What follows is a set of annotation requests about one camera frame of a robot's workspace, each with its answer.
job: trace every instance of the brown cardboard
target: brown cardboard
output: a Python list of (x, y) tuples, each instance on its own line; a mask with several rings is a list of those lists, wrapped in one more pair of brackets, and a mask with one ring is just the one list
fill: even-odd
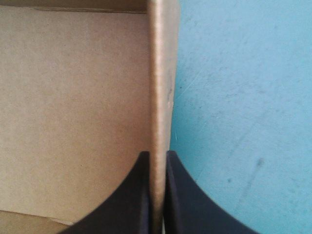
[(0, 5), (57, 11), (146, 12), (146, 0), (0, 0)]
[(55, 234), (67, 227), (45, 217), (0, 211), (1, 234)]
[(0, 210), (75, 222), (150, 147), (147, 16), (0, 7)]
[(148, 2), (151, 45), (151, 175), (153, 232), (158, 233), (162, 221), (165, 193), (166, 152), (169, 150), (171, 117), (176, 77), (178, 0)]

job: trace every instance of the black plastic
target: black plastic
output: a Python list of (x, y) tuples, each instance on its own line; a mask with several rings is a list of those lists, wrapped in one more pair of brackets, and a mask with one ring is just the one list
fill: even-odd
[(60, 234), (148, 234), (148, 183), (149, 153), (142, 152), (115, 192), (88, 216)]
[(167, 153), (164, 221), (167, 234), (256, 234), (206, 196), (174, 151)]

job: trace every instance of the light blue surface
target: light blue surface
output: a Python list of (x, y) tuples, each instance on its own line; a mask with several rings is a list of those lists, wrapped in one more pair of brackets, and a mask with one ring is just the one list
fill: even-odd
[(171, 149), (263, 234), (312, 234), (312, 1), (181, 0)]

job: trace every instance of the cardboard edge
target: cardboard edge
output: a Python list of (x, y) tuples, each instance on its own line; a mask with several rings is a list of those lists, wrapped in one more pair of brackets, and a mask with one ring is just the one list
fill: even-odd
[(31, 7), (44, 11), (146, 13), (146, 0), (0, 0), (0, 5)]
[(166, 181), (166, 152), (170, 146), (175, 90), (178, 0), (149, 0), (152, 233), (161, 232)]

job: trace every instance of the black curved piece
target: black curved piece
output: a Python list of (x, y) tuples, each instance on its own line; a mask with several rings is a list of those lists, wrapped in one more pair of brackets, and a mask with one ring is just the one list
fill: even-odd
[(148, 234), (148, 182), (149, 153), (142, 152), (115, 192), (88, 216), (60, 234)]
[(197, 186), (174, 151), (167, 153), (165, 230), (168, 234), (256, 234)]

